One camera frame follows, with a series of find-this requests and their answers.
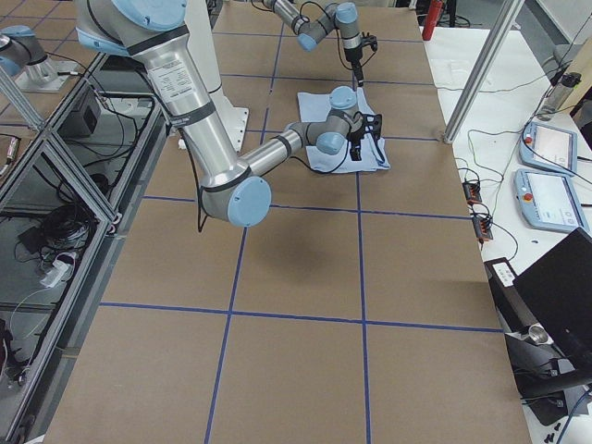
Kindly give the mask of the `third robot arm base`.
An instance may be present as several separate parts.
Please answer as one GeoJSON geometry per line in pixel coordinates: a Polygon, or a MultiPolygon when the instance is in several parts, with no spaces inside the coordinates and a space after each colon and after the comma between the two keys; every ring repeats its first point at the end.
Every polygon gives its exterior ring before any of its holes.
{"type": "Polygon", "coordinates": [[[23,92],[56,93],[78,63],[52,59],[31,28],[15,25],[1,30],[1,68],[23,92]]]}

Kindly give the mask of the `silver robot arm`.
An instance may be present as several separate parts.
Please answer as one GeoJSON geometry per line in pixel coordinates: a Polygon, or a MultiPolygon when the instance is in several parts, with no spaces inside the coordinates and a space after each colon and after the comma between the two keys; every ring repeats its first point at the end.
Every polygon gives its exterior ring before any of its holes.
{"type": "Polygon", "coordinates": [[[301,48],[312,52],[331,32],[338,37],[339,60],[342,66],[352,72],[356,86],[364,86],[364,65],[378,50],[377,37],[362,32],[359,14],[353,2],[328,3],[321,6],[315,1],[305,1],[296,7],[293,1],[260,1],[262,6],[252,5],[263,11],[274,13],[290,26],[297,36],[301,48]]]}
{"type": "Polygon", "coordinates": [[[265,218],[272,200],[267,172],[306,146],[329,155],[347,147],[351,159],[358,160],[364,136],[381,136],[382,116],[363,113],[356,92],[340,86],[329,95],[323,120],[291,123],[260,147],[238,155],[190,53],[188,2],[78,1],[75,6],[81,45],[144,66],[170,123],[203,171],[198,206],[212,218],[254,226],[265,218]]]}

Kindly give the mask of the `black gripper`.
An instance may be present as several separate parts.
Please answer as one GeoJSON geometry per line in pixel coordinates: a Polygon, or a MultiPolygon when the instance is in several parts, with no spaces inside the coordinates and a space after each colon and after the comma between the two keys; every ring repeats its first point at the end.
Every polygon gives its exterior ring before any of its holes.
{"type": "Polygon", "coordinates": [[[344,55],[346,60],[351,63],[356,85],[360,88],[364,86],[364,71],[360,62],[365,47],[369,47],[375,53],[377,51],[377,37],[369,32],[358,32],[355,36],[344,39],[344,55]]]}
{"type": "Polygon", "coordinates": [[[352,161],[362,160],[361,142],[366,134],[369,134],[374,143],[381,138],[382,114],[364,114],[357,111],[352,117],[352,126],[347,135],[347,141],[351,144],[350,158],[352,161]]]}

